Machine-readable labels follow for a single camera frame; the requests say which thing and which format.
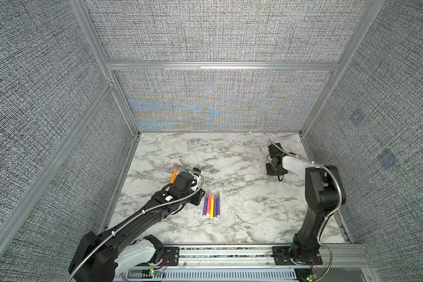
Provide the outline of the orange highlighter pen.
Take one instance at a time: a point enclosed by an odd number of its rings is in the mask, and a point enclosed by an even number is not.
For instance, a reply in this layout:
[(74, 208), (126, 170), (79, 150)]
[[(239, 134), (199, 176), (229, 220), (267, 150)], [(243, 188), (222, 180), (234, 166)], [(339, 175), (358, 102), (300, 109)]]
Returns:
[(175, 183), (175, 180), (177, 178), (177, 170), (178, 170), (178, 168), (175, 168), (175, 171), (174, 171), (173, 176), (171, 178), (170, 184), (174, 184)]

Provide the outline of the purple highlighter pen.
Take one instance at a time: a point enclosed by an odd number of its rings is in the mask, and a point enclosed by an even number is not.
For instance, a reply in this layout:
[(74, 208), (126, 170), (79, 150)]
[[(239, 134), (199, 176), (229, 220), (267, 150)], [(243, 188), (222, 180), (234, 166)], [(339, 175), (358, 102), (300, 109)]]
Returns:
[(209, 205), (209, 193), (206, 192), (204, 195), (204, 207), (203, 207), (203, 217), (208, 215), (208, 205)]
[(218, 208), (219, 208), (219, 196), (217, 195), (217, 193), (215, 193), (213, 195), (213, 212), (211, 214), (212, 218), (216, 218), (217, 217), (217, 213), (218, 213)]
[(215, 217), (220, 217), (220, 202), (221, 202), (220, 193), (218, 192), (215, 198), (215, 204), (216, 204)]

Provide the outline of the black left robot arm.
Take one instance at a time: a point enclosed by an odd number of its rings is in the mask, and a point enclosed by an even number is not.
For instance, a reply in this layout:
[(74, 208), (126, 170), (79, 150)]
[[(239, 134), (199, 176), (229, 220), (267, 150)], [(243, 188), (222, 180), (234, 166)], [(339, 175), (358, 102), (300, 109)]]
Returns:
[(203, 184), (200, 169), (185, 169), (124, 221), (100, 234), (88, 232), (81, 238), (69, 265), (68, 280), (111, 282), (139, 264), (163, 264), (163, 243), (153, 235), (137, 238), (188, 203), (198, 206), (205, 195)]

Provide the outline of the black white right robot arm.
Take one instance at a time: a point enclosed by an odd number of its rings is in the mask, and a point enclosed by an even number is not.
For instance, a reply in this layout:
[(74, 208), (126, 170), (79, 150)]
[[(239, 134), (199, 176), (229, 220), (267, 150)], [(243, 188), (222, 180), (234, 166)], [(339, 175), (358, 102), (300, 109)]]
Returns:
[(271, 142), (268, 146), (270, 162), (267, 174), (283, 176), (293, 172), (304, 179), (307, 213), (300, 230), (294, 235), (287, 257), (293, 264), (301, 265), (318, 255), (320, 236), (329, 218), (346, 201), (340, 173), (333, 165), (309, 161), (295, 153), (287, 153), (281, 144)]

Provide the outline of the yellow highlighter pen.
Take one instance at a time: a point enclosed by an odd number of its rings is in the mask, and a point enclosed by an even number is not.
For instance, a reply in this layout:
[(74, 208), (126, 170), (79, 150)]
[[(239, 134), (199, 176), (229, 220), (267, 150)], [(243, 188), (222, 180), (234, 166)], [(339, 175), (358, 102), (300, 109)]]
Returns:
[(210, 218), (214, 218), (215, 214), (214, 214), (214, 209), (215, 209), (215, 197), (214, 195), (210, 196), (210, 204), (209, 204), (209, 208), (210, 208)]

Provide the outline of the pink highlighter pen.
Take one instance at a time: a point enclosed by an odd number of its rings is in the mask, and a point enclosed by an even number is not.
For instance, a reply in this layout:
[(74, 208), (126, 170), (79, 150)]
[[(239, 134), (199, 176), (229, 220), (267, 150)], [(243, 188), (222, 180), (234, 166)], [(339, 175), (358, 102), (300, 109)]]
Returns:
[(212, 201), (212, 194), (209, 193), (208, 194), (208, 199), (207, 199), (207, 209), (206, 209), (206, 215), (210, 216), (210, 212), (211, 212), (211, 201)]

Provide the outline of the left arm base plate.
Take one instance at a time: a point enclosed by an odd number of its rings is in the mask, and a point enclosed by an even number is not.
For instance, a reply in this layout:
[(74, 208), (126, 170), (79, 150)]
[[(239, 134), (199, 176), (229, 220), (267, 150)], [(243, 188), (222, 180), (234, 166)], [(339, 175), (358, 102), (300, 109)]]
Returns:
[(179, 247), (161, 247), (156, 249), (151, 263), (161, 266), (167, 264), (168, 266), (178, 266), (180, 257)]

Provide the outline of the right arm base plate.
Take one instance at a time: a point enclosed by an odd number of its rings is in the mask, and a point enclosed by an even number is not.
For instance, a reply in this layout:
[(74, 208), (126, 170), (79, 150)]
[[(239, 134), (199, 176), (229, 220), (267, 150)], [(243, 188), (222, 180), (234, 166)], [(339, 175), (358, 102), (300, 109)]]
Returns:
[(311, 266), (312, 264), (321, 266), (323, 264), (323, 260), (319, 254), (318, 256), (313, 255), (309, 258), (293, 258), (290, 246), (272, 247), (271, 256), (276, 266)]

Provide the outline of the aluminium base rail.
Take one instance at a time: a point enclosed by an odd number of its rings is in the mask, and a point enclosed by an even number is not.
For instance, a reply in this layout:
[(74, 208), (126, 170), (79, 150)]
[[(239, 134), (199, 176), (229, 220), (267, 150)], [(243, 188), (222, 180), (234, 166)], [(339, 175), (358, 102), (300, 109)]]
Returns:
[[(171, 244), (166, 247), (179, 247), (178, 266), (163, 267), (180, 269), (231, 269), (231, 268), (282, 268), (291, 267), (304, 269), (310, 266), (276, 266), (272, 258), (272, 247), (287, 246), (286, 244)], [(374, 267), (365, 246), (360, 244), (329, 244), (321, 247), (319, 255), (323, 264), (312, 264), (315, 270), (332, 268), (359, 267), (368, 269)]]

